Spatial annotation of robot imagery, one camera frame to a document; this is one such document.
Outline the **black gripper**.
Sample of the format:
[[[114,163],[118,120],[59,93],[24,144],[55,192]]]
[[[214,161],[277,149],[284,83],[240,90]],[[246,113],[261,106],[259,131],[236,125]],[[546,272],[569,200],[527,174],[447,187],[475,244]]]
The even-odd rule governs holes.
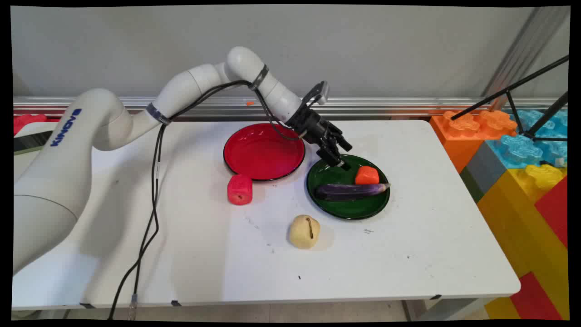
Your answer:
[[[331,167],[350,170],[351,166],[343,161],[339,147],[349,152],[353,147],[343,137],[343,132],[330,121],[322,118],[307,105],[301,106],[286,125],[293,129],[307,143],[317,144],[317,155]]]

